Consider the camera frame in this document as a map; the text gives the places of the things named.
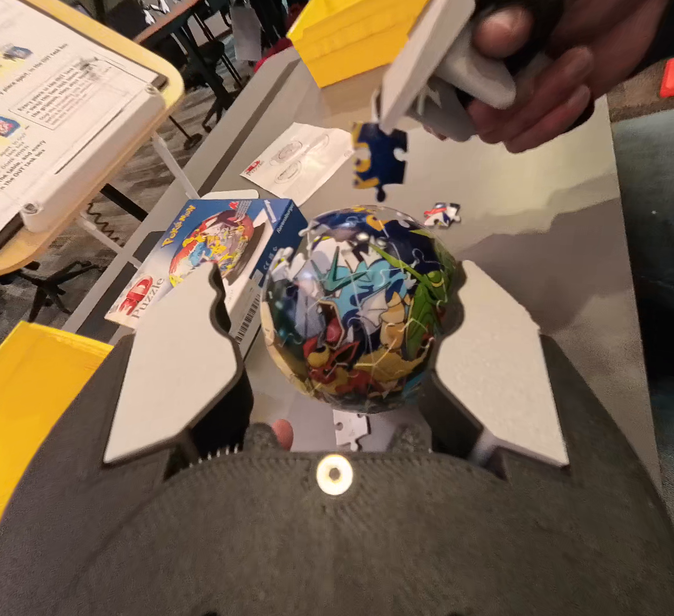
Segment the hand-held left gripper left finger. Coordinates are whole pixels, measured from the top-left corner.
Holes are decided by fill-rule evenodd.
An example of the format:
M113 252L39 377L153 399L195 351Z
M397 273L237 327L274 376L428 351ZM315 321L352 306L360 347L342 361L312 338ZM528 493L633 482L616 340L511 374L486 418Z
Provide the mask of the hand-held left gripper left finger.
M207 263L141 320L103 453L105 465L178 445L198 456L192 430L244 372L224 301L218 268Z

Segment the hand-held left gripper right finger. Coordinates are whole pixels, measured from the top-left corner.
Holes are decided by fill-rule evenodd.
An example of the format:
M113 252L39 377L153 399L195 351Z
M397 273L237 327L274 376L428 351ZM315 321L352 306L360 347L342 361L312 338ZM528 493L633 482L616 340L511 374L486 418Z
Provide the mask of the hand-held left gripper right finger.
M431 361L432 433L475 464L508 450L566 467L539 326L476 263L462 262L460 278L458 321Z

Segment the blue yellow puzzle piece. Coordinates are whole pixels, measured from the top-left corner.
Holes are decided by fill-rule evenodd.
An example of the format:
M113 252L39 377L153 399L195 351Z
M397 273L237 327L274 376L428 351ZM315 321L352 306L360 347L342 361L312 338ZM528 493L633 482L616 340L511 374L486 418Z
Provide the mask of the blue yellow puzzle piece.
M408 134L394 129L384 133L377 123L354 123L350 132L353 148L353 185L356 189L375 190L376 199L386 199L385 186L402 184L407 162Z

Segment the colourful puzzle ball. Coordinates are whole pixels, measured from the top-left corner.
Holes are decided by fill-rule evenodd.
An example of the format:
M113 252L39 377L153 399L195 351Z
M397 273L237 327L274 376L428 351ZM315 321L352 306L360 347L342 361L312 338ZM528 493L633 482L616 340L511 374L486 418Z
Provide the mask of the colourful puzzle ball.
M260 298L278 369L333 409L416 405L456 304L456 259L436 234L390 207L328 211L300 235L304 251L276 254Z

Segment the plain white puzzle piece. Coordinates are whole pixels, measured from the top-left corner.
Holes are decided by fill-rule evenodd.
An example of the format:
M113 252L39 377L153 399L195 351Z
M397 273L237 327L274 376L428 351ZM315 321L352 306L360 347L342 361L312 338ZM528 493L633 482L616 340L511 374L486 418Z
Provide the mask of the plain white puzzle piece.
M336 446L350 452L359 452L360 440L370 434L367 415L358 412L334 409L333 427Z

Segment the blue puzzle box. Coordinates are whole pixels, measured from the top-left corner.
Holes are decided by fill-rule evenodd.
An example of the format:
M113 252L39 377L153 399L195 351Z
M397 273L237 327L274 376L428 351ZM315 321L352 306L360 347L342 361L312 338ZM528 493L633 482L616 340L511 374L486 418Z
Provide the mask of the blue puzzle box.
M291 199L191 199L129 280L105 319L137 329L193 270L220 272L230 334L245 356L260 328L265 276L280 250L296 250L308 221Z

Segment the white red blue puzzle piece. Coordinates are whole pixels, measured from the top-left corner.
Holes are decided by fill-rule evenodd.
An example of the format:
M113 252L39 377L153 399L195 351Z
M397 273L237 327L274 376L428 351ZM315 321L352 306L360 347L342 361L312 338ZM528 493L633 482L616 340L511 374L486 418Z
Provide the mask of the white red blue puzzle piece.
M424 211L423 224L427 228L449 228L461 222L461 205L453 202L436 202L434 207Z

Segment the person's right hand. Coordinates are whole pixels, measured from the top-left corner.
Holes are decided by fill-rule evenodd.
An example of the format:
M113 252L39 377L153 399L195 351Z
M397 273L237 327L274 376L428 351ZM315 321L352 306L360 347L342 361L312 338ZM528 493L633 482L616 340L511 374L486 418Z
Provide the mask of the person's right hand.
M673 0L566 0L547 48L551 63L522 81L507 110L474 101L476 133L510 153L537 148L591 115L591 104L653 60Z

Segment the yellow plastic bin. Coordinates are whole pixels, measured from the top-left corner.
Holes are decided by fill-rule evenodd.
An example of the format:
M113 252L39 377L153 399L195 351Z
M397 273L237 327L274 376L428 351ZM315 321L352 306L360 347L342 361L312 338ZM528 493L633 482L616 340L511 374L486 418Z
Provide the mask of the yellow plastic bin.
M112 350L26 321L1 342L1 513L38 448Z
M394 61L430 0L310 0L288 32L317 86Z

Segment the white instruction leaflet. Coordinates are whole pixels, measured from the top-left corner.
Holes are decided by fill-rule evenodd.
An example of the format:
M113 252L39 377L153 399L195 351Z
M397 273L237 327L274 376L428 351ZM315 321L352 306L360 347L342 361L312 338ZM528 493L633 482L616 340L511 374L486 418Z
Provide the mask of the white instruction leaflet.
M240 175L278 199L303 205L352 156L348 131L293 123Z

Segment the black chair base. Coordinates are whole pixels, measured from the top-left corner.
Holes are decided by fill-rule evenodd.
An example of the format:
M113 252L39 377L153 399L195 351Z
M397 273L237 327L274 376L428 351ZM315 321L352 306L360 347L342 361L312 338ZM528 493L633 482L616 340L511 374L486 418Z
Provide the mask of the black chair base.
M8 286L18 280L23 280L35 287L34 299L28 317L25 319L29 323L35 323L43 308L48 307L56 307L60 313L71 315L72 311L66 308L63 302L62 297L65 295L65 290L61 286L91 271L102 274L107 267L96 265L90 261L74 261L46 277L35 274L39 268L40 263L38 261L30 261L19 269L1 275L2 286Z

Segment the white board stand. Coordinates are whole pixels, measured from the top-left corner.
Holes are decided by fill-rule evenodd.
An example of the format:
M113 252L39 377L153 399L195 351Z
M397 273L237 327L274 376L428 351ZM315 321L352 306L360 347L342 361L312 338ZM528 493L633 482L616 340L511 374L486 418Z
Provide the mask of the white board stand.
M167 167L168 171L173 175L174 180L181 184L181 187L183 188L188 199L197 199L199 196L198 191L194 185L192 185L190 179L185 175L179 162L174 158L166 141L160 136L158 132L152 134L150 141L154 151ZM143 222L148 216L148 213L145 209L124 195L112 184L105 184L105 186L101 188L100 194L139 222ZM77 218L75 221L76 224L79 228L109 249L112 253L119 255L122 252L123 247L119 244L119 240L116 236L110 236L108 222L105 219L100 222L97 218L98 213L91 211L90 208L92 205L93 202L90 202L83 210L80 211L79 218Z

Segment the person's leg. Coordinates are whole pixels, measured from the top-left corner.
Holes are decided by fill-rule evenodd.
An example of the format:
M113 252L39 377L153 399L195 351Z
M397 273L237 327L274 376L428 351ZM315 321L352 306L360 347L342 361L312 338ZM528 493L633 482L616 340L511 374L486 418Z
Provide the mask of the person's leg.
M662 485L673 498L673 110L613 126Z

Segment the instruction board with yellow rim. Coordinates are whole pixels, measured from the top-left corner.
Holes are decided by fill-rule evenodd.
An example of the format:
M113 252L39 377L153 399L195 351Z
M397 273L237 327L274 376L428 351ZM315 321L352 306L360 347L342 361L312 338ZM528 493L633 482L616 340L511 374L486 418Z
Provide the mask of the instruction board with yellow rim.
M183 95L173 64L60 0L1 0L1 274L37 258Z

